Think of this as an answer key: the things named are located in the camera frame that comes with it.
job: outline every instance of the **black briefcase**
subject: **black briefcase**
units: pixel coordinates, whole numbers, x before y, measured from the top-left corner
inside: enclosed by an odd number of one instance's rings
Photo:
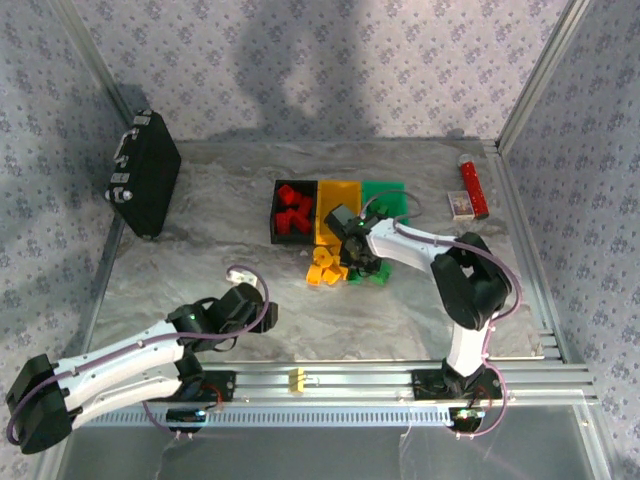
[[[114,155],[106,199],[142,238],[160,235],[180,170],[180,154],[162,117],[138,112]]]

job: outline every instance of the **black box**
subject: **black box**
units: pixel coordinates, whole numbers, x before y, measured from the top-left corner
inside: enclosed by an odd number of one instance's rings
[[[114,155],[105,197],[142,238],[160,235],[180,170],[180,154],[162,117],[138,112]]]
[[[278,189],[283,185],[289,185],[296,192],[301,193],[305,197],[313,198],[313,207],[309,214],[311,222],[311,233],[304,234],[300,232],[294,225],[291,225],[291,233],[289,235],[279,235],[276,233],[276,213],[285,212],[288,207],[280,202],[278,197]],[[269,228],[271,232],[271,243],[287,244],[287,245],[314,245],[316,240],[316,205],[318,202],[318,182],[312,180],[276,180],[273,187],[273,201],[271,204],[271,216],[269,218]]]

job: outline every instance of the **yellow clip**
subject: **yellow clip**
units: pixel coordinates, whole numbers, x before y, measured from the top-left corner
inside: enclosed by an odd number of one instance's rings
[[[294,368],[289,370],[289,392],[304,393],[304,381],[307,375],[302,368]]]

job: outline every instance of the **gray tabletop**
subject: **gray tabletop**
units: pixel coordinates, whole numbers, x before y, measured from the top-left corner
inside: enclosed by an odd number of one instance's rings
[[[516,272],[505,216],[479,142],[402,141],[224,145],[183,143],[183,164],[165,228],[153,242],[126,228],[94,329],[91,349],[125,338],[184,303],[220,297],[231,286],[230,264],[253,266],[280,306],[276,328],[245,335],[212,361],[439,359],[452,321],[433,279],[400,264],[386,286],[311,287],[311,247],[271,245],[269,212],[276,179],[404,182],[423,202],[412,226],[443,235],[480,234]],[[454,221],[447,191],[464,189],[457,159],[477,156],[491,215]],[[542,353],[525,304],[493,336],[492,356]]]

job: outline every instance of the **purple cable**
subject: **purple cable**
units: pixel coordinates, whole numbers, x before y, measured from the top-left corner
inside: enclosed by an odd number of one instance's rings
[[[426,237],[422,237],[420,235],[415,235],[413,233],[407,232],[406,230],[403,230],[399,225],[398,222],[400,220],[403,219],[410,219],[410,218],[416,218],[419,217],[420,215],[422,215],[422,203],[420,202],[420,199],[415,196],[414,194],[407,192],[405,190],[387,190],[384,192],[380,192],[374,196],[372,196],[362,207],[362,209],[360,210],[360,218],[365,218],[366,214],[367,214],[367,208],[369,207],[369,205],[371,205],[372,202],[374,202],[375,200],[377,200],[379,197],[381,197],[382,195],[386,195],[388,193],[400,193],[400,194],[404,194],[410,198],[412,198],[416,204],[418,205],[418,212],[417,213],[413,213],[413,214],[405,214],[405,215],[399,215],[397,217],[395,217],[393,219],[393,229],[399,234],[402,235],[403,237],[409,238],[411,240],[415,240],[417,242],[422,242],[422,243],[427,243],[430,245],[441,245],[441,246],[445,246],[445,247],[455,247],[455,248],[459,248],[461,250],[466,250],[468,252],[471,253],[475,253],[476,255],[489,260],[490,262],[492,262],[493,264],[495,264],[498,268],[500,268],[504,274],[507,276],[507,278],[509,279],[509,281],[511,282],[511,284],[513,285],[513,288],[515,290],[515,294],[516,294],[516,300],[513,303],[513,306],[511,308],[509,308],[508,310],[506,310],[505,312],[499,314],[497,317],[489,320],[489,325],[487,327],[487,334],[485,335],[484,338],[484,342],[482,344],[482,363],[484,364],[484,366],[490,370],[493,370],[495,372],[495,374],[498,377],[498,380],[500,381],[500,387],[502,388],[502,397],[503,397],[503,401],[502,401],[502,407],[500,408],[500,412],[498,414],[498,418],[495,420],[495,422],[493,422],[488,428],[485,428],[484,430],[480,431],[480,432],[476,432],[476,433],[463,433],[463,432],[457,432],[459,435],[461,436],[465,436],[465,437],[477,437],[477,436],[481,436],[481,435],[485,435],[491,431],[493,431],[502,421],[502,419],[504,418],[506,412],[507,412],[507,383],[504,379],[504,375],[502,375],[502,372],[495,366],[493,365],[491,362],[488,361],[488,357],[489,357],[489,340],[491,339],[491,334],[493,333],[494,330],[494,324],[500,320],[504,320],[505,318],[513,315],[513,313],[515,313],[516,310],[518,310],[520,308],[520,305],[522,304],[522,285],[520,285],[520,282],[518,281],[518,277],[516,276],[516,274],[513,272],[513,270],[511,270],[511,268],[509,268],[509,266],[507,266],[506,263],[504,263],[502,260],[500,260],[498,257],[496,257],[495,255],[492,255],[491,253],[487,252],[486,250],[482,250],[481,248],[478,247],[474,247],[473,245],[468,245],[466,243],[461,243],[461,242],[455,242],[455,241],[450,241],[450,240],[434,240],[431,238],[426,238]]]
[[[86,370],[90,370],[94,367],[103,365],[106,362],[109,362],[123,355],[126,355],[129,352],[139,350],[141,348],[145,348],[149,345],[163,342],[165,340],[174,340],[174,339],[177,340],[179,338],[194,338],[196,340],[226,340],[228,338],[234,338],[239,335],[242,335],[243,333],[246,333],[249,330],[253,329],[256,325],[258,325],[262,321],[264,316],[267,314],[267,310],[269,309],[269,289],[267,287],[267,283],[265,282],[262,275],[260,275],[253,268],[245,267],[243,265],[231,265],[229,268],[227,268],[227,274],[232,270],[245,270],[247,272],[253,273],[258,279],[258,281],[260,282],[260,284],[262,285],[262,289],[264,291],[264,303],[262,305],[262,310],[256,316],[256,319],[253,322],[251,322],[249,325],[247,325],[246,327],[238,331],[230,332],[230,333],[180,333],[178,332],[178,333],[165,333],[164,335],[157,335],[155,337],[148,338],[142,344],[134,343],[131,345],[127,345],[126,347],[122,347],[116,350],[115,352],[108,353],[102,357],[99,357],[94,360],[91,360],[90,362],[84,363],[76,367],[75,373],[69,370],[66,372],[59,373],[57,375],[53,375],[47,378],[46,380],[43,380],[42,382],[40,382],[38,385],[36,385],[16,405],[16,408],[14,409],[11,415],[11,418],[9,418],[9,423],[7,424],[7,428],[5,432],[9,443],[11,443],[12,445],[20,445],[20,441],[13,436],[13,428],[16,424],[16,419],[18,418],[18,415],[20,415],[20,412],[22,412],[22,410],[24,409],[25,405],[29,402],[29,400],[31,400],[40,390],[47,387],[48,385],[51,385],[59,380],[63,380],[73,375],[77,375]]]

